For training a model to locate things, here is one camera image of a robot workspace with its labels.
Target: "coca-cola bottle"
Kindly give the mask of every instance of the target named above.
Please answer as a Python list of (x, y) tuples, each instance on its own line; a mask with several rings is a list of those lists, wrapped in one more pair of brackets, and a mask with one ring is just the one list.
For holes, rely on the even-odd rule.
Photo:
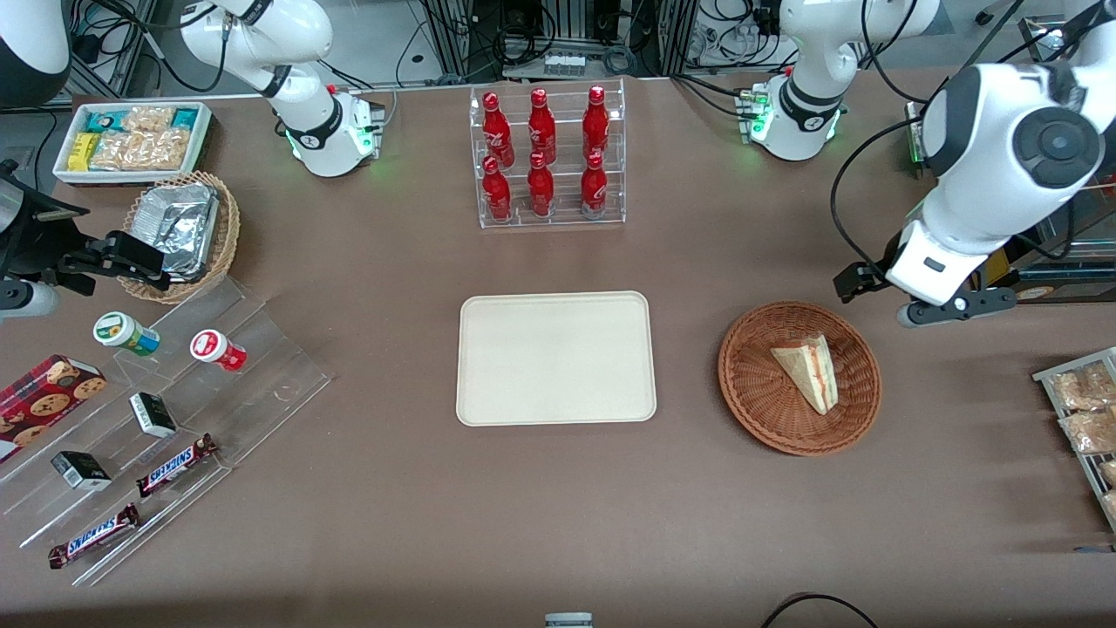
[(531, 172), (527, 175), (531, 187), (531, 211), (539, 218), (550, 218), (555, 211), (555, 177), (547, 167), (542, 151), (531, 153)]
[(547, 90), (531, 90), (531, 117), (527, 120), (527, 128), (531, 133), (531, 149), (542, 151), (542, 156), (547, 163), (554, 163), (558, 158), (558, 139), (555, 132), (555, 114), (550, 113), (547, 106)]
[(500, 164), (494, 156), (485, 155), (481, 165), (484, 167), (484, 178), (481, 181), (484, 202), (489, 205), (492, 220), (507, 222), (511, 220), (511, 187), (508, 178), (500, 172)]
[(507, 170), (516, 163), (516, 151), (511, 147), (511, 125), (508, 116), (500, 110), (500, 98), (488, 91), (481, 98), (484, 105), (484, 144), (489, 154), (497, 158), (500, 167)]
[(589, 106), (581, 118), (581, 136), (586, 161), (593, 151), (605, 154), (608, 147), (608, 112), (605, 110), (605, 88), (599, 85), (589, 87)]
[(605, 213), (605, 189), (608, 186), (608, 175), (602, 168), (605, 157), (600, 151), (589, 153), (586, 160), (588, 167), (581, 174), (581, 214), (589, 220), (597, 220)]

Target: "round wicker basket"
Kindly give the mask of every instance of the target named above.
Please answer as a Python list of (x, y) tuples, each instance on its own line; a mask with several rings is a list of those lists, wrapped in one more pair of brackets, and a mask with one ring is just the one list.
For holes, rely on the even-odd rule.
[[(825, 335), (837, 379), (837, 406), (819, 415), (771, 356), (777, 342)], [(824, 456), (864, 437), (879, 412), (883, 383), (859, 334), (811, 302), (777, 300), (729, 329), (718, 360), (721, 393), (737, 421), (764, 444), (798, 456)]]
[[(166, 181), (160, 181), (154, 187), (171, 187), (174, 185), (185, 185), (187, 183), (205, 183), (221, 194), (221, 204), (218, 207), (217, 224), (213, 225), (213, 241), (210, 244), (209, 259), (205, 264), (208, 270), (201, 280), (193, 283), (171, 283), (166, 290), (160, 290), (136, 281), (134, 279), (119, 278), (124, 289), (132, 296), (145, 300), (154, 300), (165, 305), (177, 305), (187, 296), (201, 290), (205, 286), (221, 279), (232, 265), (232, 258), (237, 254), (237, 238), (240, 235), (240, 209), (237, 206), (237, 199), (232, 197), (229, 187), (208, 172), (191, 172), (180, 174)], [(124, 219), (124, 230), (132, 229), (132, 221), (136, 215), (136, 207), (140, 206), (140, 199), (132, 203), (132, 210)]]

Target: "brown table surface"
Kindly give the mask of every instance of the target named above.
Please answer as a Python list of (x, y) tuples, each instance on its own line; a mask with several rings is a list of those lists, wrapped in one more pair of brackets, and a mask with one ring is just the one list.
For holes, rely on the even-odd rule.
[[(930, 93), (944, 70), (895, 75)], [(1114, 345), (1112, 308), (1021, 306), (908, 331), (897, 290), (840, 305), (830, 279), (854, 253), (830, 223), (829, 184), (901, 115), (874, 75), (806, 163), (741, 145), (729, 116), (667, 80), (625, 85), (628, 222), (539, 233), (477, 224), (468, 87), (404, 93), (383, 158), (335, 180), (291, 158), (262, 99), (211, 100), (209, 170), (243, 215), (232, 274), (336, 381), (92, 589), (48, 572), (0, 522), (0, 625), (511, 628), (584, 609), (602, 628), (739, 627), (814, 590), (882, 626), (1113, 626), (1116, 557), (1070, 553), (1108, 540), (1104, 519), (1029, 377)], [(843, 186), (870, 251), (927, 190), (905, 153), (894, 134)], [(80, 224), (100, 233), (136, 193), (57, 196), (94, 209)], [(612, 289), (651, 302), (650, 422), (458, 422), (462, 301)], [(721, 399), (725, 330), (782, 298), (834, 308), (876, 354), (883, 408), (850, 451), (777, 453)], [(112, 308), (146, 322), (163, 310), (110, 279), (92, 298), (65, 293), (52, 318), (4, 323), (0, 381), (51, 352), (107, 361), (89, 329)], [(858, 625), (802, 607), (776, 626)]]

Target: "beige tray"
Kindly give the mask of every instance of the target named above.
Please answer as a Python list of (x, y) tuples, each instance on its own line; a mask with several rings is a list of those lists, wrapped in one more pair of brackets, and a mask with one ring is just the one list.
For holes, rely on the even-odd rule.
[(458, 418), (466, 426), (645, 422), (654, 414), (642, 293), (474, 296), (461, 306)]

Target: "red cookie box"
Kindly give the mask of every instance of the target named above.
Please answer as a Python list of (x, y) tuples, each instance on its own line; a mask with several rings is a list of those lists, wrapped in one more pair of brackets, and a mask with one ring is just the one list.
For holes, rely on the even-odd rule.
[(0, 463), (106, 386), (97, 369), (64, 356), (51, 356), (0, 390)]

